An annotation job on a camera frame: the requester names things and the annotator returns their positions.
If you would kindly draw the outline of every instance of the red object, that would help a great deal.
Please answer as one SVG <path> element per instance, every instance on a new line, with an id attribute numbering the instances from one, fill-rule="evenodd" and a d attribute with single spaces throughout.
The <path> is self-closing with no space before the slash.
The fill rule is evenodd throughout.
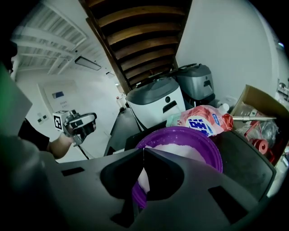
<path id="1" fill-rule="evenodd" d="M 265 139 L 255 139 L 252 144 L 261 152 L 263 155 L 268 151 L 268 142 Z"/>
<path id="2" fill-rule="evenodd" d="M 249 130 L 247 132 L 245 132 L 244 136 L 247 138 L 247 140 L 249 142 L 251 142 L 259 150 L 260 153 L 262 153 L 263 155 L 268 153 L 270 155 L 270 157 L 268 159 L 269 159 L 270 163 L 272 163 L 275 160 L 275 156 L 274 156 L 273 152 L 271 151 L 271 149 L 268 148 L 269 144 L 268 144 L 267 140 L 265 140 L 265 139 L 251 139 L 251 140 L 249 140 L 249 138 L 247 137 L 248 133 L 256 126 L 259 126 L 260 135 L 262 137 L 262 129 L 260 126 L 260 122 L 254 121 L 254 123 L 251 123 L 251 125 L 252 125 L 251 128 L 249 128 Z"/>

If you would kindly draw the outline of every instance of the wooden staircase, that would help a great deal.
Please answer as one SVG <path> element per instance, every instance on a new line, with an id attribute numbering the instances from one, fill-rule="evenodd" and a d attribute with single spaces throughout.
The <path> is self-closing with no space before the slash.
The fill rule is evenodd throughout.
<path id="1" fill-rule="evenodd" d="M 191 0 L 79 0 L 125 93 L 173 67 Z"/>

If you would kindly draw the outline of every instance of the ceiling light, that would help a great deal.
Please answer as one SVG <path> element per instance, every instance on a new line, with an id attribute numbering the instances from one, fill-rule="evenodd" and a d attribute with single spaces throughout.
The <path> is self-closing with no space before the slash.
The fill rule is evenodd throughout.
<path id="1" fill-rule="evenodd" d="M 101 66 L 100 65 L 97 65 L 96 63 L 82 57 L 82 56 L 79 56 L 76 60 L 75 60 L 75 63 L 78 64 L 78 65 L 81 65 L 81 66 L 84 66 L 84 67 L 88 67 L 90 69 L 93 69 L 93 70 L 99 70 L 101 69 Z"/>
<path id="2" fill-rule="evenodd" d="M 284 48 L 284 44 L 283 43 L 279 42 L 278 45 Z"/>

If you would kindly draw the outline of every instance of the plastic bag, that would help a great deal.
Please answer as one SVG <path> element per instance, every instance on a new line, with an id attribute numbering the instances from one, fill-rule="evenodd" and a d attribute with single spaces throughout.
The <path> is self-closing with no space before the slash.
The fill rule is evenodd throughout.
<path id="1" fill-rule="evenodd" d="M 269 148 L 272 148 L 275 144 L 278 127 L 273 120 L 260 122 L 262 137 L 267 140 Z"/>
<path id="2" fill-rule="evenodd" d="M 166 127 L 183 126 L 198 130 L 206 136 L 216 135 L 233 128 L 233 118 L 228 113 L 201 105 L 168 117 Z"/>
<path id="3" fill-rule="evenodd" d="M 251 105 L 241 103 L 241 105 L 236 110 L 235 116 L 262 116 L 254 107 Z"/>
<path id="4" fill-rule="evenodd" d="M 278 127 L 273 120 L 260 121 L 260 126 L 256 126 L 250 132 L 247 133 L 246 138 L 249 141 L 254 139 L 265 139 L 268 142 L 269 148 L 272 148 L 275 144 Z M 252 125 L 245 125 L 239 129 L 236 129 L 238 133 L 244 135 Z"/>

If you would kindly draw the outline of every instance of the wall outlet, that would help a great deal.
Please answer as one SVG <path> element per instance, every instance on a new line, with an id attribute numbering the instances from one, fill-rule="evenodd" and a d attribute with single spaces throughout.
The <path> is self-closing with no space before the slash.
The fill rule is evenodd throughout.
<path id="1" fill-rule="evenodd" d="M 43 120 L 43 119 L 41 119 L 41 118 L 39 118 L 37 121 L 38 121 L 39 125 L 41 125 L 41 124 L 43 124 L 43 123 L 44 123 L 44 120 Z"/>
<path id="2" fill-rule="evenodd" d="M 46 121 L 46 120 L 48 120 L 48 116 L 47 116 L 47 115 L 44 115 L 44 116 L 42 116 L 42 119 L 43 119 L 44 121 Z"/>

